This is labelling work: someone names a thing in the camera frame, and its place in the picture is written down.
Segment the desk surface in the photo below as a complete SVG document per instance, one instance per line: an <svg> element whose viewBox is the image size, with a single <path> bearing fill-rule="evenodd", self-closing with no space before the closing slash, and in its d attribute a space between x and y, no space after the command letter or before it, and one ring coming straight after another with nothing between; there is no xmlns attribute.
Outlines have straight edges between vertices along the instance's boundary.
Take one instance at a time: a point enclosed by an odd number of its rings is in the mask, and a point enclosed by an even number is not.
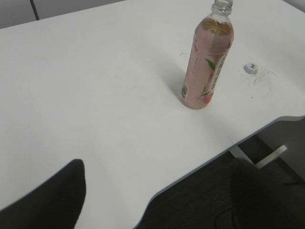
<svg viewBox="0 0 305 229"><path fill-rule="evenodd" d="M74 158L77 229L134 227L152 197L279 118L305 115L305 14L235 1L235 41L211 104L180 94L212 1L128 0L0 30L0 208ZM247 75L243 64L260 66Z"/></svg>

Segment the pink beverage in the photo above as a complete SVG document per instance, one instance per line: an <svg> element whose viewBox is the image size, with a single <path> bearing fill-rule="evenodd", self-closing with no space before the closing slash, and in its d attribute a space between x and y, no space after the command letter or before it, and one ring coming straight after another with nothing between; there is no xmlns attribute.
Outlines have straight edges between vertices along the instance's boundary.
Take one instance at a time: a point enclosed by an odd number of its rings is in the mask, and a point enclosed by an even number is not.
<svg viewBox="0 0 305 229"><path fill-rule="evenodd" d="M228 18L232 0L215 0L212 14L197 26L182 88L183 103L193 109L206 107L232 45L233 27Z"/></svg>

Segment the green leaf graphic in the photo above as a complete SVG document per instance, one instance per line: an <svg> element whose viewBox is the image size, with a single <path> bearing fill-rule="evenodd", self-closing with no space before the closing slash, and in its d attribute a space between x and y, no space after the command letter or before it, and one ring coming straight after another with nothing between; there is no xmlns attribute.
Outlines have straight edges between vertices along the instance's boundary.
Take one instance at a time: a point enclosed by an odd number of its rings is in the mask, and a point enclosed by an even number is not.
<svg viewBox="0 0 305 229"><path fill-rule="evenodd" d="M206 92L206 93L202 94L202 96L205 96L205 95L207 95L207 94L209 94L209 93L211 93L211 92Z"/></svg>
<svg viewBox="0 0 305 229"><path fill-rule="evenodd" d="M213 63L213 61L210 61L209 59L205 59L205 60L209 63L210 68L212 68L213 71L215 71L216 66L215 66L215 64Z"/></svg>
<svg viewBox="0 0 305 229"><path fill-rule="evenodd" d="M202 93L201 93L201 94L203 94L203 93L204 93L205 89L206 89L206 86L204 86L204 89L203 89L203 91L202 91Z"/></svg>

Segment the white wall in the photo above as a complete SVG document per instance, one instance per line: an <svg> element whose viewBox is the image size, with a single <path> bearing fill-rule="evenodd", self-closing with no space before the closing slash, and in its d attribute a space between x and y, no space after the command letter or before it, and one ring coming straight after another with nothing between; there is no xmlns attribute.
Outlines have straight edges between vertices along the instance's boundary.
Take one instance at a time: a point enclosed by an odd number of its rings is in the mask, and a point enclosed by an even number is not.
<svg viewBox="0 0 305 229"><path fill-rule="evenodd" d="M30 0L0 0L0 29L35 20Z"/></svg>
<svg viewBox="0 0 305 229"><path fill-rule="evenodd" d="M281 158L305 180L305 119L274 123L258 136L273 150L286 145Z"/></svg>
<svg viewBox="0 0 305 229"><path fill-rule="evenodd" d="M283 1L305 12L305 0L283 0Z"/></svg>
<svg viewBox="0 0 305 229"><path fill-rule="evenodd" d="M40 19L102 6L121 0L34 0Z"/></svg>

